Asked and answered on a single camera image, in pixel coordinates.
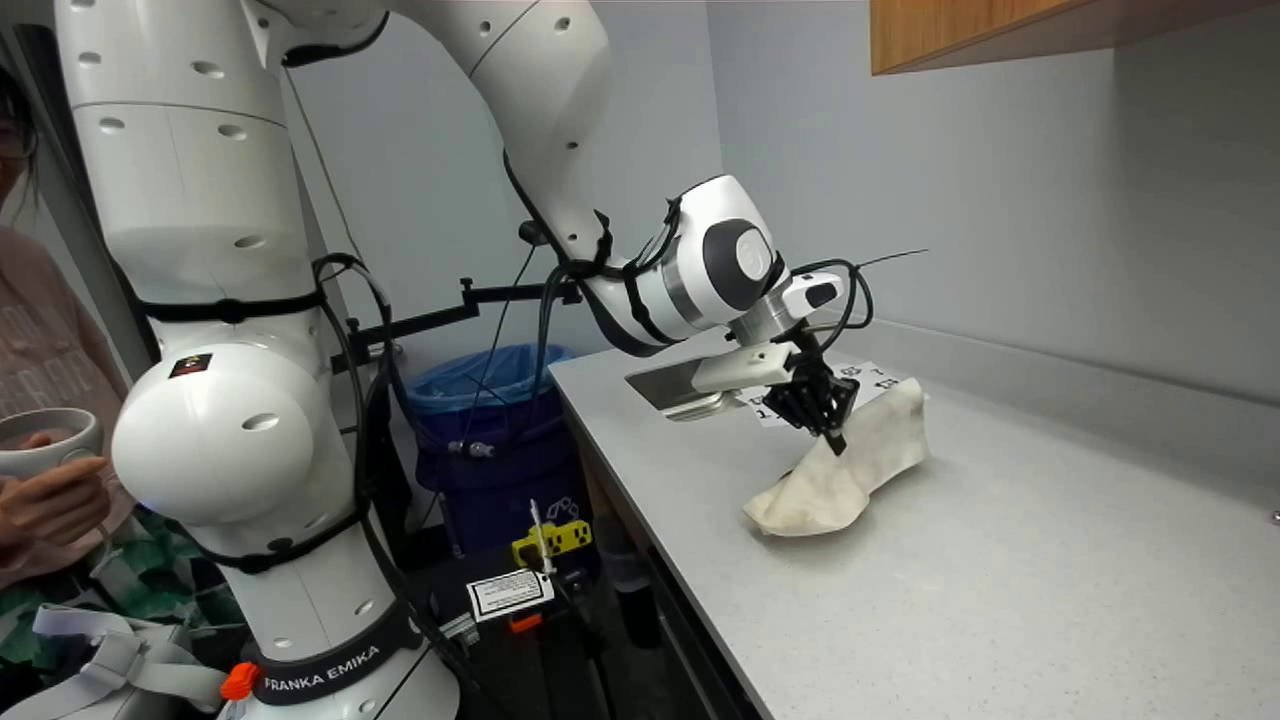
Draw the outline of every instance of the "green object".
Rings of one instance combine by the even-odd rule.
[[[62,649],[32,632],[42,604],[120,614],[128,620],[185,624],[189,639],[236,635],[243,620],[232,588],[201,548],[161,516],[135,513],[139,534],[58,577],[0,592],[0,664],[53,673]]]

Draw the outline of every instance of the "cup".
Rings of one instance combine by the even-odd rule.
[[[24,448],[42,433],[53,433],[53,439],[42,448]],[[0,478],[30,480],[97,452],[101,428],[89,410],[36,410],[0,420]]]

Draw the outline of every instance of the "person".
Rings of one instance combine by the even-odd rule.
[[[0,205],[32,161],[32,110],[0,68]],[[0,223],[0,418],[89,410],[107,433],[128,384],[58,262]],[[0,712],[62,685],[84,649],[32,632],[42,604],[185,624],[195,655],[232,664],[247,639],[221,571],[161,516],[132,509],[107,455],[0,478]]]

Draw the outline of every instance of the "sticker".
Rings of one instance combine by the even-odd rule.
[[[201,374],[209,374],[209,365],[211,365],[211,354],[185,355],[185,359],[174,365],[167,380],[201,377]]]
[[[483,624],[497,618],[513,618],[519,610],[550,604],[558,600],[558,588],[546,577],[515,569],[503,577],[471,582],[470,596],[471,596],[471,618]]]

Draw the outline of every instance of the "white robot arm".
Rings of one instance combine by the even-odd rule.
[[[58,0],[104,236],[161,339],[112,459],[225,566],[260,644],[247,717],[455,710],[437,662],[390,644],[399,604],[351,523],[276,83],[280,63],[363,49],[390,11],[483,94],[515,191],[618,350],[734,323],[740,354],[709,359],[699,387],[768,384],[814,433],[836,433],[849,406],[804,328],[839,280],[791,278],[734,177],[673,199],[667,236],[613,262],[609,221],[572,188],[609,83],[590,0]]]

